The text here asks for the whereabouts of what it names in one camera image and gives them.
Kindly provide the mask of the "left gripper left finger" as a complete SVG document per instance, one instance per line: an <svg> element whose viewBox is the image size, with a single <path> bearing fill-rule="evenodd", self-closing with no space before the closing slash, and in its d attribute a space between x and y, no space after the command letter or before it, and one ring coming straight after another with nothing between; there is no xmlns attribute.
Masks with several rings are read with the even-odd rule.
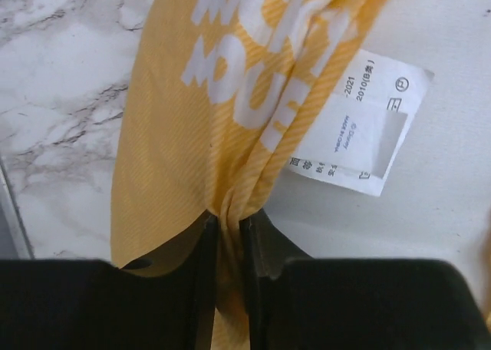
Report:
<svg viewBox="0 0 491 350"><path fill-rule="evenodd" d="M208 349L217 218L116 268L97 259L4 259L3 349Z"/></svg>

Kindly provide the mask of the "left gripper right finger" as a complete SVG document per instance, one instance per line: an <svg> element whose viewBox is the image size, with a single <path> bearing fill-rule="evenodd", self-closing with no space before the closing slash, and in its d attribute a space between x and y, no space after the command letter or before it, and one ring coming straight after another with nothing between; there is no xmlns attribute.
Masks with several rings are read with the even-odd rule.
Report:
<svg viewBox="0 0 491 350"><path fill-rule="evenodd" d="M434 259L316 259L259 211L240 223L253 349L488 349L463 276Z"/></svg>

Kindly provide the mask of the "blue and yellow Mickey pillowcase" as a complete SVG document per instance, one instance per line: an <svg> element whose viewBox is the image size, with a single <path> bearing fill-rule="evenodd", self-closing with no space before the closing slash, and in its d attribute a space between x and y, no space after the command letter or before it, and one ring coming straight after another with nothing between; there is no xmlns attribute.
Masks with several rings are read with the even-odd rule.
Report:
<svg viewBox="0 0 491 350"><path fill-rule="evenodd" d="M120 129L116 266L219 219L214 349L247 349L239 223L265 205L387 0L154 0Z"/></svg>

